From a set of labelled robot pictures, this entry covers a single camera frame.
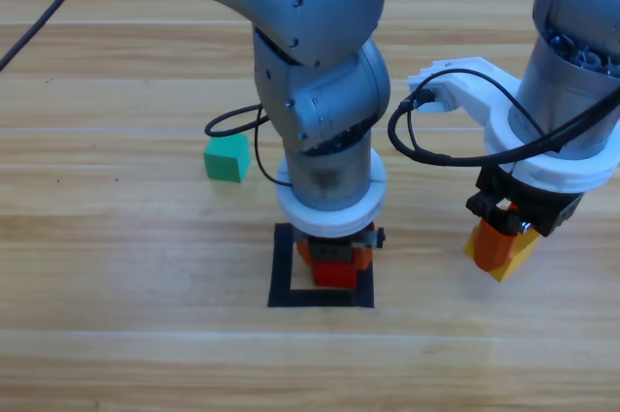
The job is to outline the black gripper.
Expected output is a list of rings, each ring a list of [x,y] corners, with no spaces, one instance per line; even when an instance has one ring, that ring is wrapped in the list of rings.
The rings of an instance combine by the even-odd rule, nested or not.
[[[385,229],[371,222],[361,231],[341,238],[318,238],[294,228],[294,243],[303,262],[351,262],[352,281],[365,271],[373,260],[373,250],[381,249],[386,240]]]
[[[518,234],[534,229],[549,237],[570,219],[582,200],[581,193],[555,193],[527,185],[499,166],[484,167],[476,183],[479,192],[466,207],[480,217],[474,243],[474,261],[487,272],[511,258]]]

